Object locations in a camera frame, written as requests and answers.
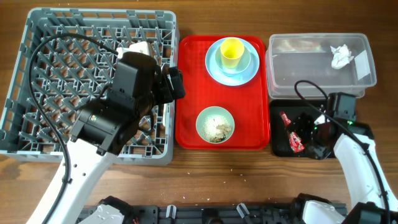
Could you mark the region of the white plastic spoon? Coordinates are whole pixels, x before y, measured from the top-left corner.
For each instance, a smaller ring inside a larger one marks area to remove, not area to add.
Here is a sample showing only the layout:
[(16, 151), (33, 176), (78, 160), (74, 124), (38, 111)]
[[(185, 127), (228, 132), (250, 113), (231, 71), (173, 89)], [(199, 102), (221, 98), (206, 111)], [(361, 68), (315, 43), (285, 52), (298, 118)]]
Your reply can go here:
[(166, 121), (167, 121), (167, 113), (168, 113), (168, 111), (169, 111), (169, 104), (165, 103), (164, 107), (163, 107), (163, 115), (162, 115), (162, 124), (163, 124), (163, 126), (165, 128), (167, 127)]

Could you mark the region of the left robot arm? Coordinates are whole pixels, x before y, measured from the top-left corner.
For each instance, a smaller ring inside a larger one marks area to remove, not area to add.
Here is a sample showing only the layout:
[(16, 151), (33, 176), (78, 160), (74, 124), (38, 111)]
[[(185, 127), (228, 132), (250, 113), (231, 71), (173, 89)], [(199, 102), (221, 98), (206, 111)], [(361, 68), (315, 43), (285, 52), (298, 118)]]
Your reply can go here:
[(185, 89), (177, 67), (161, 68), (149, 55), (126, 52), (104, 94), (78, 109), (60, 166), (29, 223), (74, 223), (140, 120), (154, 106), (183, 98)]

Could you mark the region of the white napkin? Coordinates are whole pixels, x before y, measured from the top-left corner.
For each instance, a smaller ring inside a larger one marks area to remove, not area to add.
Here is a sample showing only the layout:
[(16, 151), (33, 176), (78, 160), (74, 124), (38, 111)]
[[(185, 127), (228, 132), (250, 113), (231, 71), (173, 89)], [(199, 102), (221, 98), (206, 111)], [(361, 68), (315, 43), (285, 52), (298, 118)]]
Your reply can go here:
[(346, 44), (339, 46), (337, 48), (330, 47), (333, 54), (333, 59), (331, 61), (331, 67), (339, 70), (349, 64), (354, 57), (352, 52)]

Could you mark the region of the yellow plastic cup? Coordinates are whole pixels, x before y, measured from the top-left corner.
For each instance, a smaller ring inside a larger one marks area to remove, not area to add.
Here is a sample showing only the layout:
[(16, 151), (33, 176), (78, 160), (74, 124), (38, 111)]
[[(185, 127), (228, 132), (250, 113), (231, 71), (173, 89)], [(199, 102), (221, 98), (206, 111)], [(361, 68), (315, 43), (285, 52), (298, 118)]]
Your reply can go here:
[(243, 56), (245, 47), (243, 42), (235, 37), (226, 38), (220, 46), (221, 62), (226, 68), (235, 68)]

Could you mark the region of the rice and food scraps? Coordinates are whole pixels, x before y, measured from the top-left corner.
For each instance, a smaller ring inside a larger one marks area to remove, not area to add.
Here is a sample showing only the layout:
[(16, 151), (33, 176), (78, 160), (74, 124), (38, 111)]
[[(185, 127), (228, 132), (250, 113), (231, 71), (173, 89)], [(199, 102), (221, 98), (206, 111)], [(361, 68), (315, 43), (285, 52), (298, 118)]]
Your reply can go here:
[(207, 116), (202, 125), (203, 137), (210, 143), (223, 142), (232, 133), (233, 125), (218, 114)]

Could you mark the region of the green bowl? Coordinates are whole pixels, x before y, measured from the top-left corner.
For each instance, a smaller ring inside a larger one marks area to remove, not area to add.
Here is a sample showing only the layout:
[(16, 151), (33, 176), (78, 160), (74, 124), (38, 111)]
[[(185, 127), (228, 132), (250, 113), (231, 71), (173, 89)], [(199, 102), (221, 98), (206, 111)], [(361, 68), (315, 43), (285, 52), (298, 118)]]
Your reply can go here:
[(211, 144), (221, 144), (221, 143), (226, 142), (233, 135), (234, 129), (235, 129), (235, 122), (234, 122), (234, 118), (233, 118), (232, 114), (228, 110), (226, 110), (220, 106), (210, 106), (200, 112), (200, 114), (198, 115), (197, 120), (196, 120), (197, 133), (202, 138), (202, 140), (206, 141), (203, 137), (202, 125), (203, 125), (205, 118), (207, 116), (210, 116), (213, 114), (218, 114), (218, 115), (224, 116), (233, 125), (232, 133), (228, 136), (228, 138), (226, 140), (224, 140), (223, 142), (219, 142), (219, 143), (211, 143)]

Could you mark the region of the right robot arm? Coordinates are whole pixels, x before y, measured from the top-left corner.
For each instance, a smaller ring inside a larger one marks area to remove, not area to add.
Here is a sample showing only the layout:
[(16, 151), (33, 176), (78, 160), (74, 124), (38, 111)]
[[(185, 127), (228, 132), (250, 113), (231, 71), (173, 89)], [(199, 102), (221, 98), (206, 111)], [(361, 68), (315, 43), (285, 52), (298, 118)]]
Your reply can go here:
[(397, 198), (378, 161), (370, 127), (356, 122), (355, 103), (354, 95), (329, 94), (304, 138), (305, 153), (312, 159), (337, 158), (352, 209), (342, 215), (325, 200), (306, 199), (300, 211), (304, 223), (397, 223)]

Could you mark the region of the red snack wrapper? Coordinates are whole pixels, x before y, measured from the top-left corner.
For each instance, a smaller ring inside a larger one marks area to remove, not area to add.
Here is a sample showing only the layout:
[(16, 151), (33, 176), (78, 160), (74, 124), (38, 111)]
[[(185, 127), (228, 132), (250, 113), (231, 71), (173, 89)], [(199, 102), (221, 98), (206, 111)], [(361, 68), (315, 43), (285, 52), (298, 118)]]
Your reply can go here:
[(302, 144), (302, 139), (298, 136), (298, 134), (294, 131), (289, 131), (287, 128), (291, 124), (291, 120), (287, 117), (287, 115), (282, 111), (280, 112), (280, 117), (284, 122), (285, 129), (287, 130), (287, 135), (289, 139), (290, 148), (294, 153), (304, 151), (305, 147)]

